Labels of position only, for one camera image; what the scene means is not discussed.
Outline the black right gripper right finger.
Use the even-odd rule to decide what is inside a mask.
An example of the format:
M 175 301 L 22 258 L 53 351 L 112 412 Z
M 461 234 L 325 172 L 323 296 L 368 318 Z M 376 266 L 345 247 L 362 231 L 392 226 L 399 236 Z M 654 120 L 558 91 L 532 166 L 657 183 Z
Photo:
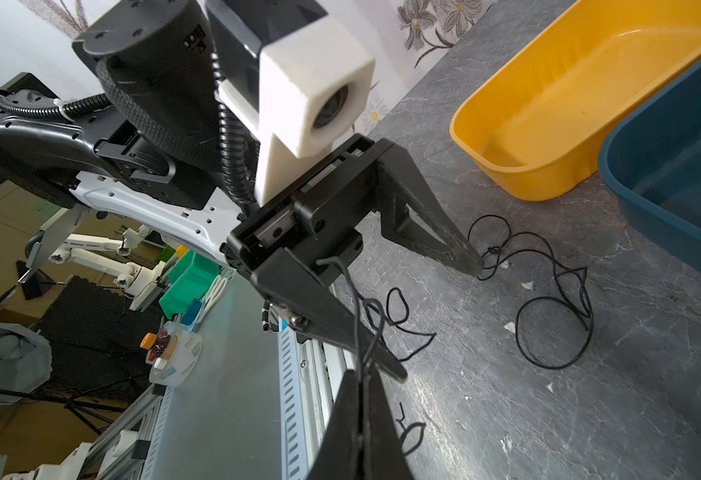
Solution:
M 360 398 L 360 478 L 412 479 L 375 367 L 370 367 L 362 376 Z

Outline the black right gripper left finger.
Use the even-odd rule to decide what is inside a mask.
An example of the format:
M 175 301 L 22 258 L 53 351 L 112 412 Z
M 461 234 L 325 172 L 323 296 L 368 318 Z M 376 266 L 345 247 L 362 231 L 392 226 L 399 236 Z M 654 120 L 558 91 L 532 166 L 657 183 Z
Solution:
M 346 371 L 308 479 L 358 479 L 362 448 L 361 392 L 354 370 Z

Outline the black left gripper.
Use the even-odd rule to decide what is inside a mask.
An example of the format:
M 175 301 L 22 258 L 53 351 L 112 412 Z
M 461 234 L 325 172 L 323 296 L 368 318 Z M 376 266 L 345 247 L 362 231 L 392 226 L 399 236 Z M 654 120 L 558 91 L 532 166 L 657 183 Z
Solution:
M 334 256 L 353 261 L 363 247 L 355 228 L 371 212 L 379 215 L 385 239 L 466 275 L 480 274 L 481 256 L 408 151 L 360 134 L 234 228 L 224 258 L 274 306 L 301 319 L 296 331 L 354 352 L 360 367 L 373 362 L 404 382 L 404 366 L 362 325 L 362 307 L 346 308 L 326 287 L 340 270 L 316 264 Z

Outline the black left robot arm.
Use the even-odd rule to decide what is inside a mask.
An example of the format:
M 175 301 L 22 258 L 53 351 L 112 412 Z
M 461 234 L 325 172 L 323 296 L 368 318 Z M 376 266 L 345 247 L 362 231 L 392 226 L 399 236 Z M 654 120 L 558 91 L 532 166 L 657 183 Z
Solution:
M 375 61 L 315 1 L 122 1 L 72 44 L 102 93 L 0 86 L 0 175 L 58 206 L 36 271 L 88 211 L 126 216 L 234 268 L 302 336 L 406 370 L 330 292 L 358 223 L 474 276 L 483 261 L 409 153 L 352 132 Z

